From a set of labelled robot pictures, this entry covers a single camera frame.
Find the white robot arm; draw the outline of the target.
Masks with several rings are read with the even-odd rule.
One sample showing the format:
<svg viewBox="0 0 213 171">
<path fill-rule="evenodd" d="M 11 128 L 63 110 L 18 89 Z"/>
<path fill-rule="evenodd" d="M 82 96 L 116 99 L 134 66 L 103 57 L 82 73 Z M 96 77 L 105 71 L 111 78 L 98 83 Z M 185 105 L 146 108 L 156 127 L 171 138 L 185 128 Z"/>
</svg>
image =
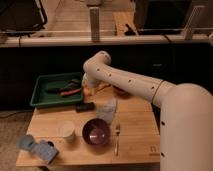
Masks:
<svg viewBox="0 0 213 171">
<path fill-rule="evenodd" d="M 193 83 L 168 81 L 110 66 L 105 51 L 83 64 L 86 85 L 104 81 L 160 109 L 160 171 L 213 171 L 213 94 Z"/>
</svg>

